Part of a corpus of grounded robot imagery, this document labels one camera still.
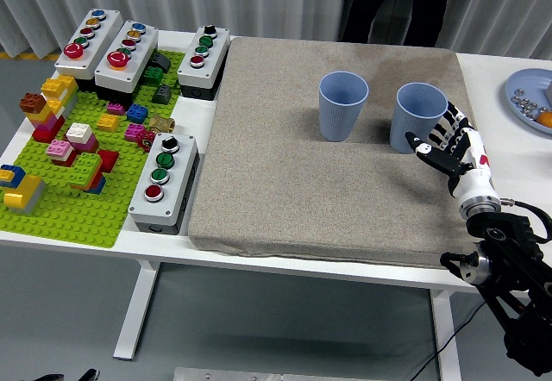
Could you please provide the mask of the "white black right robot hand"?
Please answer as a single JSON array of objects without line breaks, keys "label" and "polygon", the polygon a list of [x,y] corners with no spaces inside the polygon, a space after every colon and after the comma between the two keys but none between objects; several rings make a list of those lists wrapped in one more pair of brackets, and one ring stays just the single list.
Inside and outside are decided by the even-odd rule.
[{"label": "white black right robot hand", "polygon": [[500,212],[480,133],[452,103],[425,141],[411,131],[405,139],[420,160],[448,177],[449,194],[458,200],[462,218]]}]

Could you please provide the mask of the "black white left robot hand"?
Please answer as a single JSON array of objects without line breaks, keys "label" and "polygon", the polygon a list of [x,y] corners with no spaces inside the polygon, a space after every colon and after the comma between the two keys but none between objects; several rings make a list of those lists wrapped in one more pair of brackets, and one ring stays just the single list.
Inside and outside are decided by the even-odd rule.
[{"label": "black white left robot hand", "polygon": [[[95,368],[88,369],[78,381],[97,381],[100,375],[100,371]],[[49,373],[36,378],[34,381],[64,381],[65,375],[63,373]]]}]

